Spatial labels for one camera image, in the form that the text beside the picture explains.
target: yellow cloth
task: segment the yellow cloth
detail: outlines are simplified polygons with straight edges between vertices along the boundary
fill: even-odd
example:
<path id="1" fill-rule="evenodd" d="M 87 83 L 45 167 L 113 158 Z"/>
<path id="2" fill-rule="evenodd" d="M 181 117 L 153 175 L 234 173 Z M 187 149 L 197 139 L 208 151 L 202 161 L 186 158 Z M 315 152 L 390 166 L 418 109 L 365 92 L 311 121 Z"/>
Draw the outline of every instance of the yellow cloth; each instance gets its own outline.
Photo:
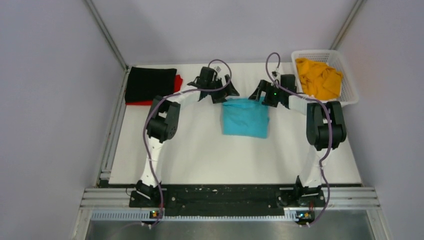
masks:
<path id="1" fill-rule="evenodd" d="M 296 59 L 300 84 L 305 94 L 319 100 L 336 99 L 340 96 L 343 73 L 324 62 L 306 58 Z"/>

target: folded teal towel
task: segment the folded teal towel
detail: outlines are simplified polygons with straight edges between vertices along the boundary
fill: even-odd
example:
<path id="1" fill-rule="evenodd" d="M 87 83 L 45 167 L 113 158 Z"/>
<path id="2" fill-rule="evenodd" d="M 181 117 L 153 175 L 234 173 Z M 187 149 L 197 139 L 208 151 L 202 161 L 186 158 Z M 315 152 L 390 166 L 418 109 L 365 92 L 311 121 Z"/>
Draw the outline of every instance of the folded teal towel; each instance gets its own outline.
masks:
<path id="1" fill-rule="evenodd" d="M 247 98 L 228 99 L 222 104 L 222 133 L 266 139 L 268 137 L 268 106 Z"/>

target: gray wall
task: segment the gray wall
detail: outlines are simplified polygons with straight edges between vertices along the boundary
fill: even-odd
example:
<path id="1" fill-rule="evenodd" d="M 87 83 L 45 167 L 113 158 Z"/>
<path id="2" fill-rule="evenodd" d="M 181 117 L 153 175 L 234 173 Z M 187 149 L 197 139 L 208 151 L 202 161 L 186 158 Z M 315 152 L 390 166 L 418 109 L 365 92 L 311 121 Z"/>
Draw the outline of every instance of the gray wall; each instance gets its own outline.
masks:
<path id="1" fill-rule="evenodd" d="M 331 46 L 355 0 L 94 0 L 130 64 L 263 62 Z"/>
<path id="2" fill-rule="evenodd" d="M 81 0 L 0 1 L 0 239 L 70 237 L 122 75 Z"/>
<path id="3" fill-rule="evenodd" d="M 340 50 L 360 90 L 344 110 L 363 180 L 394 239 L 424 239 L 424 1 L 369 0 Z"/>

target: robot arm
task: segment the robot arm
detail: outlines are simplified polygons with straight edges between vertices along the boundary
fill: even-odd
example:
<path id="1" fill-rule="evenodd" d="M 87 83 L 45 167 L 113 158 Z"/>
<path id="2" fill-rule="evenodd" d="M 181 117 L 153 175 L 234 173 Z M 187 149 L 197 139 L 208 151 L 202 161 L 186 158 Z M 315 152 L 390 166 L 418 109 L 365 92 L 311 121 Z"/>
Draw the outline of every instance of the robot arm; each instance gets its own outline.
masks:
<path id="1" fill-rule="evenodd" d="M 225 80 L 229 81 L 229 76 L 225 76 Z M 295 76 L 285 74 L 280 76 L 279 83 L 282 87 L 296 92 Z M 200 75 L 194 82 L 190 82 L 180 92 L 187 90 L 199 89 L 197 91 L 179 94 L 165 100 L 153 114 L 153 117 L 147 124 L 147 145 L 151 155 L 151 159 L 147 156 L 144 172 L 140 180 L 136 184 L 137 192 L 146 198 L 150 198 L 154 188 L 158 185 L 155 181 L 152 170 L 155 172 L 158 181 L 161 181 L 161 161 L 160 153 L 164 141 L 172 139 L 178 127 L 178 119 L 181 108 L 202 100 L 207 95 L 211 95 L 212 102 L 225 102 L 227 96 L 238 96 L 239 93 L 230 83 L 226 88 L 210 92 L 202 90 L 213 90 L 221 88 L 222 81 L 218 78 L 218 71 L 209 67 L 203 67 Z M 303 166 L 302 171 L 296 179 L 296 191 L 291 198 L 299 199 L 303 196 L 317 196 L 321 191 L 321 173 L 319 167 L 320 155 L 323 154 L 323 149 L 328 147 L 329 129 L 324 122 L 324 113 L 321 106 L 315 102 L 308 102 L 305 99 L 292 96 L 289 93 L 281 90 L 273 83 L 261 80 L 255 92 L 249 97 L 251 100 L 259 101 L 261 93 L 265 92 L 263 105 L 277 107 L 281 103 L 286 108 L 297 110 L 306 115 L 306 137 L 311 145 L 308 157 Z M 150 113 L 156 109 L 157 104 L 162 100 L 162 97 L 157 96 L 152 103 Z M 342 113 L 342 107 L 338 101 L 329 101 L 325 106 L 330 112 L 332 126 L 332 149 L 339 146 L 346 139 L 346 127 Z"/>
<path id="2" fill-rule="evenodd" d="M 136 184 L 136 189 L 139 194 L 150 199 L 154 188 L 158 185 L 152 170 L 155 173 L 157 180 L 161 182 L 161 151 L 164 141 L 170 140 L 174 137 L 178 128 L 178 120 L 180 110 L 185 107 L 196 103 L 207 95 L 211 95 L 214 104 L 226 102 L 227 96 L 239 96 L 239 93 L 230 82 L 224 89 L 222 88 L 222 79 L 218 77 L 219 69 L 210 67 L 203 67 L 200 75 L 196 77 L 195 81 L 188 83 L 181 91 L 177 92 L 175 96 L 169 97 L 157 105 L 163 99 L 161 96 L 156 96 L 150 107 L 149 115 L 152 111 L 155 113 L 147 123 L 147 146 L 150 152 L 146 157 L 144 171 L 140 180 Z M 230 81 L 230 76 L 225 75 L 225 81 Z"/>
<path id="3" fill-rule="evenodd" d="M 273 72 L 279 84 L 291 91 L 296 92 L 296 78 L 292 74 L 279 75 Z M 251 100 L 259 101 L 261 93 L 265 92 L 263 105 L 276 108 L 281 103 L 287 109 L 296 110 L 306 115 L 306 138 L 310 144 L 309 152 L 303 169 L 300 172 L 296 184 L 302 189 L 321 189 L 321 171 L 319 161 L 324 156 L 329 142 L 329 128 L 322 107 L 316 102 L 307 101 L 295 95 L 290 95 L 275 84 L 261 80 L 256 90 L 249 97 Z M 329 111 L 332 128 L 332 149 L 336 149 L 340 143 L 346 140 L 347 132 L 343 117 L 342 106 L 339 101 L 329 101 L 324 104 Z"/>

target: laundry basket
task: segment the laundry basket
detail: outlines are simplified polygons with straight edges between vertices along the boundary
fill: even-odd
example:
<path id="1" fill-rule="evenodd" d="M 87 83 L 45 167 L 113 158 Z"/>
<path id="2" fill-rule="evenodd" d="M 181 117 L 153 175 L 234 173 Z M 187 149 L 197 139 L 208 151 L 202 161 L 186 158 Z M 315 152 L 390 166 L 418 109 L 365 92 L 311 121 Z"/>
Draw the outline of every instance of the laundry basket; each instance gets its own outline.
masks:
<path id="1" fill-rule="evenodd" d="M 336 50 L 299 50 L 291 54 L 291 61 L 296 76 L 297 90 L 302 92 L 302 85 L 299 80 L 298 68 L 296 67 L 296 59 L 305 58 L 316 62 L 326 63 L 330 67 L 337 69 L 343 73 L 341 80 L 341 93 L 337 101 L 344 107 L 350 104 L 356 104 L 359 101 L 358 90 L 355 86 L 353 77 L 350 74 L 348 65 L 342 55 Z"/>

